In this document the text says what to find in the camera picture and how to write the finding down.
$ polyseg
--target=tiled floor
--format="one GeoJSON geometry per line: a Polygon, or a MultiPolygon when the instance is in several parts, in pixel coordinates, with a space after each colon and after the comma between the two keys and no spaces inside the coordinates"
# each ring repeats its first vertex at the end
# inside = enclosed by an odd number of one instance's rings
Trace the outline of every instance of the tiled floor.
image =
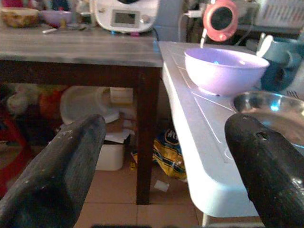
{"type": "MultiPolygon", "coordinates": [[[[16,147],[0,144],[0,161],[16,156],[16,147]]],[[[153,166],[151,205],[137,206],[136,170],[131,169],[132,158],[127,153],[123,168],[118,171],[96,171],[79,220],[74,228],[92,225],[149,225],[162,228],[167,225],[180,228],[201,225],[203,213],[193,205],[188,185],[166,176],[158,165],[153,166]],[[170,184],[167,192],[154,188],[157,180],[170,184]]],[[[226,220],[213,218],[213,222],[226,220]]],[[[258,218],[232,218],[230,222],[259,221],[258,218]]]]}

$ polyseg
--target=purple bowl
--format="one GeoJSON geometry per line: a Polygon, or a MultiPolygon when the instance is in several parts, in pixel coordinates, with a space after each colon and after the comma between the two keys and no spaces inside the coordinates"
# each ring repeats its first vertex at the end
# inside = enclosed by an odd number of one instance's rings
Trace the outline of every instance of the purple bowl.
{"type": "Polygon", "coordinates": [[[64,19],[67,24],[72,23],[72,12],[70,11],[43,10],[41,14],[46,23],[51,26],[59,27],[62,19],[64,19]]]}

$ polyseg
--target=stainless steel bowl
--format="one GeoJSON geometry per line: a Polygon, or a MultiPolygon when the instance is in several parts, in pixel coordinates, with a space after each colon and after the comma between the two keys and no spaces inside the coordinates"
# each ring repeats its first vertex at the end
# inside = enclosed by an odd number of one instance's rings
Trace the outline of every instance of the stainless steel bowl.
{"type": "Polygon", "coordinates": [[[233,107],[280,132],[295,146],[304,146],[304,101],[269,92],[246,92],[233,99],[233,107]]]}

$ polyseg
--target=digital display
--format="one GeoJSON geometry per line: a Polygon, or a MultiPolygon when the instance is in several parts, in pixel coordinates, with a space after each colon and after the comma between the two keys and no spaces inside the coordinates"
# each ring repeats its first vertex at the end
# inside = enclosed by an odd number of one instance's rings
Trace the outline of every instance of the digital display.
{"type": "Polygon", "coordinates": [[[136,14],[133,13],[116,13],[115,23],[135,24],[136,14]]]}

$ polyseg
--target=dark wooden table leg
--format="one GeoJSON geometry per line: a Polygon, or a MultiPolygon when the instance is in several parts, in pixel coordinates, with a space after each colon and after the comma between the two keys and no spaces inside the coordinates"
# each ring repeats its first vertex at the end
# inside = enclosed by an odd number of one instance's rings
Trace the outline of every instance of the dark wooden table leg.
{"type": "Polygon", "coordinates": [[[156,130],[157,99],[161,69],[139,69],[137,87],[137,126],[138,126],[138,205],[149,204],[153,140],[156,130]]]}

